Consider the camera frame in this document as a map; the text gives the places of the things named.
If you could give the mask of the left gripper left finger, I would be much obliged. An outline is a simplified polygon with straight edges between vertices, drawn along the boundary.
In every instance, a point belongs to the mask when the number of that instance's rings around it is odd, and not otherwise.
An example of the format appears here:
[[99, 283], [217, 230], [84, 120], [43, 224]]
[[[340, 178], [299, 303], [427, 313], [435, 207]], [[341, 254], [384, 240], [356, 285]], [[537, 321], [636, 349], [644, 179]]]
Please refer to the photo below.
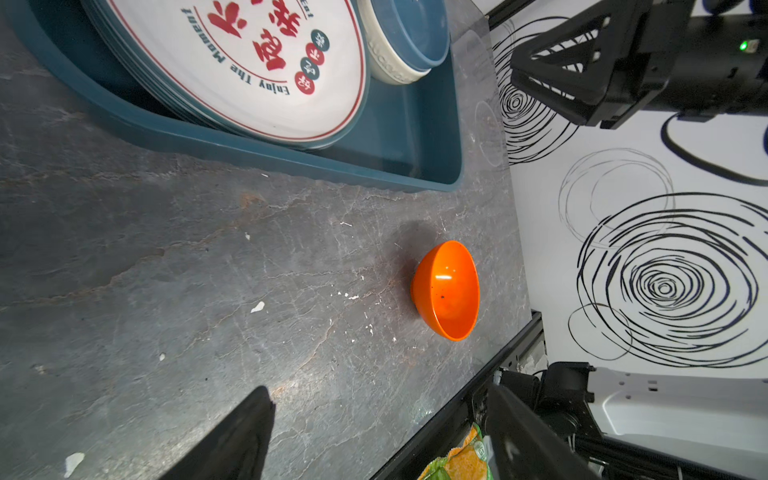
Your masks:
[[257, 387], [161, 479], [259, 479], [275, 413], [268, 389]]

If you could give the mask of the blue ceramic bowl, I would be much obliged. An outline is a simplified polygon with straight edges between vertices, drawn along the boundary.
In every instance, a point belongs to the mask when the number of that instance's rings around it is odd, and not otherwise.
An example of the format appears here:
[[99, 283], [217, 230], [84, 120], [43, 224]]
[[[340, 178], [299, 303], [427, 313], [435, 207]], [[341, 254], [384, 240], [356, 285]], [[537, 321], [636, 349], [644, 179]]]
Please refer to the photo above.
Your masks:
[[373, 11], [389, 44], [412, 69], [441, 65], [450, 47], [443, 0], [373, 0]]

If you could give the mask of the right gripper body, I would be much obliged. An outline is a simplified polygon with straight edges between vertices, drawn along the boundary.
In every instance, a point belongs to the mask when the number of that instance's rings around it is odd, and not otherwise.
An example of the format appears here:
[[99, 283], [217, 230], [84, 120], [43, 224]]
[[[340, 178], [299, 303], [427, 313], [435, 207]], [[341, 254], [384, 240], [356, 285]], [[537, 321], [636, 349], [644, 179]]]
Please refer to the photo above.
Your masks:
[[627, 79], [634, 103], [602, 129], [617, 129], [641, 110], [672, 112], [686, 121], [718, 115], [767, 115], [767, 3], [666, 1], [644, 15], [633, 38]]

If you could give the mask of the bowls cream inside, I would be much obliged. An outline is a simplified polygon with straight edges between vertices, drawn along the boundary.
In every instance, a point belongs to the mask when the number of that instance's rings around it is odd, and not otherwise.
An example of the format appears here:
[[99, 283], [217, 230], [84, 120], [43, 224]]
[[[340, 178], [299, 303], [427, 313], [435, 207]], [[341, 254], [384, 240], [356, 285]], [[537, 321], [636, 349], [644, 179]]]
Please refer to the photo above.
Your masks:
[[376, 79], [389, 85], [401, 86], [415, 83], [431, 72], [430, 69], [417, 70], [410, 67], [397, 54], [386, 39], [370, 0], [358, 0], [357, 8], [365, 31], [369, 70]]

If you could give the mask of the orange plastic bowl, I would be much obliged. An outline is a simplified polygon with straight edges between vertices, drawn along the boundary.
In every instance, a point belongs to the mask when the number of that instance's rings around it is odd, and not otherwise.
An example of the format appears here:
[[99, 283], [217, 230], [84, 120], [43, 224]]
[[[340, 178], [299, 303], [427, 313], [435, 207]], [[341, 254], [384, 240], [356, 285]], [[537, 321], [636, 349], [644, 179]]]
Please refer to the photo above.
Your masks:
[[441, 337], [460, 342], [479, 316], [481, 291], [469, 250], [455, 240], [430, 250], [411, 281], [411, 299], [426, 325]]

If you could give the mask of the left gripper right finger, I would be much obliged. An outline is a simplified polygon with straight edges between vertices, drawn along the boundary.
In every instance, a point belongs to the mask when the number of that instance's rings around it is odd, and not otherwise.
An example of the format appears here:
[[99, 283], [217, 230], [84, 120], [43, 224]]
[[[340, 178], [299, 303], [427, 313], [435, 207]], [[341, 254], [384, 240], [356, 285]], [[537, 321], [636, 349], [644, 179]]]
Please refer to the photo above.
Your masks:
[[488, 388], [486, 426], [499, 479], [597, 478], [584, 460], [503, 386]]

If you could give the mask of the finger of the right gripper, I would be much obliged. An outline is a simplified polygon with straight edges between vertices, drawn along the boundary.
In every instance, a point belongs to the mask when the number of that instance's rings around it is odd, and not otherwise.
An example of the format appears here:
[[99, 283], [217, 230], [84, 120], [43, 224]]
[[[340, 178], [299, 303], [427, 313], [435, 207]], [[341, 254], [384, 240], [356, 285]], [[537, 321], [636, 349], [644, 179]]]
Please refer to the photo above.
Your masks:
[[580, 126], [617, 125], [637, 95], [630, 58], [650, 1], [600, 1], [516, 46], [511, 81]]

